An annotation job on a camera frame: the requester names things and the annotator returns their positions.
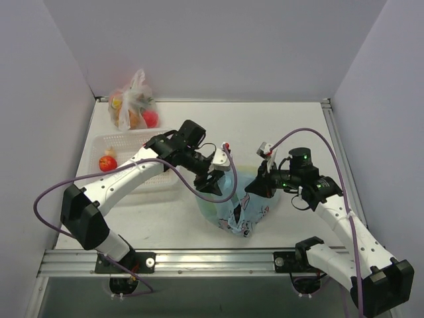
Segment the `light blue plastic bag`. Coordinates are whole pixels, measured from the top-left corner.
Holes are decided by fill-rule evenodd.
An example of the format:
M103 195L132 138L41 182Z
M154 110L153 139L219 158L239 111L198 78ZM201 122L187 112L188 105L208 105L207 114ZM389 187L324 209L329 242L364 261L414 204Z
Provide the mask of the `light blue plastic bag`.
M264 198L244 190L256 175L256 168L239 166L237 190L232 198L224 203L211 203L197 198L201 214L207 221L228 233L249 237L254 226L275 210L280 200L277 193L272 198Z

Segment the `red apple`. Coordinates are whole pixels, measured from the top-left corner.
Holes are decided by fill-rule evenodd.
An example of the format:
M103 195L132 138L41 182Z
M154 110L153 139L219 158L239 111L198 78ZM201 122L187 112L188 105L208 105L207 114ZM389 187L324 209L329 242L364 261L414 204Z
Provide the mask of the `red apple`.
M102 172L109 172L115 170L118 164L114 157L102 156L98 161L98 166Z

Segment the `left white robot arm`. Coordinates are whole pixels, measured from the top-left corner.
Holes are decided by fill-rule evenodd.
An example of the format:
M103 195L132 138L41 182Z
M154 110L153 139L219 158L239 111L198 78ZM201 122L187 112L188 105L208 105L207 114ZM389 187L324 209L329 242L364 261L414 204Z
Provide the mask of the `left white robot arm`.
M205 135L203 127L186 120L177 131L153 136L110 176L84 187L70 185L64 191L62 224L84 249L108 256L116 271L128 272L134 264L133 248L108 227L105 216L138 186L171 167L194 173L197 191L220 196L217 182L231 166L224 150L209 156L198 152Z

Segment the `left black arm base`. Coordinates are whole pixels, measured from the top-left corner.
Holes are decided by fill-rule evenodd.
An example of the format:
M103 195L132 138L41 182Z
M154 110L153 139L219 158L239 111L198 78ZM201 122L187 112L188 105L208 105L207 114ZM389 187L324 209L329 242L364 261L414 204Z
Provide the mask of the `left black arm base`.
M125 256L119 264L134 272L135 274L152 274L154 273L156 264L156 253L148 252L131 252ZM113 265L104 256L98 255L94 272L96 274L124 274L125 271L118 266Z

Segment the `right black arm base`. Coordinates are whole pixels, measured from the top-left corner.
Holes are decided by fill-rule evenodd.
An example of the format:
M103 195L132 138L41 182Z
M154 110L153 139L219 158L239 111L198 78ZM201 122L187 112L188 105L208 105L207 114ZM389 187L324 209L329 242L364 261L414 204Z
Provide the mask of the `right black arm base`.
M317 273L318 269L302 264L295 257L295 252L277 251L273 253L274 271L279 274Z

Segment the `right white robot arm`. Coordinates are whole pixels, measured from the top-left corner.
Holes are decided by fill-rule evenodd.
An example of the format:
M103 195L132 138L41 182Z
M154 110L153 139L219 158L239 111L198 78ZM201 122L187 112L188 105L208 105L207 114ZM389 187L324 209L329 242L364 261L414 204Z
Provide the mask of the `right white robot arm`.
M248 193L272 198L278 189L295 190L308 209L318 215L349 253L346 258L329 248L322 239L311 237L295 246L295 266L316 268L338 282L349 293L365 317L375 317L410 298L413 266L398 260L370 233L355 212L345 207L342 189L329 176L320 174L309 148L289 152L289 168L277 167L272 145L264 142L257 151L263 161Z

